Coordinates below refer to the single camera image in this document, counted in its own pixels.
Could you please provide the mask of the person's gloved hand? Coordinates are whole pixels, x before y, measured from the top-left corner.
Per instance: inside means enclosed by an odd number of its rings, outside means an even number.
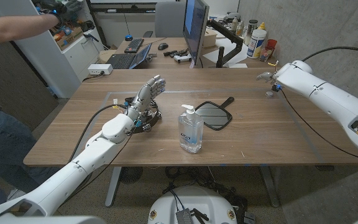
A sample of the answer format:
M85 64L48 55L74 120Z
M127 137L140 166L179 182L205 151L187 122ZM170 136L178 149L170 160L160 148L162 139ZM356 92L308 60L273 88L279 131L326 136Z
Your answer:
M77 0L68 0L66 3L56 0L34 0L33 3L42 9L48 9L60 22L75 21L78 11L83 8L82 3Z

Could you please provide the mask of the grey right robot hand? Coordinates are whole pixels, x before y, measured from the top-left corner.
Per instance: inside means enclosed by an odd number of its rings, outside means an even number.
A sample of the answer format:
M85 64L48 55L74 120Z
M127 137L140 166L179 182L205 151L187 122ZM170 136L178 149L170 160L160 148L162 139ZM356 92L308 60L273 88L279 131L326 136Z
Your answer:
M265 83L270 82L271 84L274 84L276 82L274 73L270 72L263 72L260 75L257 76L256 80L264 80Z

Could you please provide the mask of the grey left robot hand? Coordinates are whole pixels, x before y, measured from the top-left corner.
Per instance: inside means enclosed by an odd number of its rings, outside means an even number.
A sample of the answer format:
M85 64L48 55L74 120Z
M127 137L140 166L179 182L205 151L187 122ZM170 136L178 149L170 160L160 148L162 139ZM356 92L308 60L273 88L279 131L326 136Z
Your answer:
M141 114L150 106L151 101L165 91L166 80L160 75L152 77L141 89L129 104L124 113L131 120L138 120Z

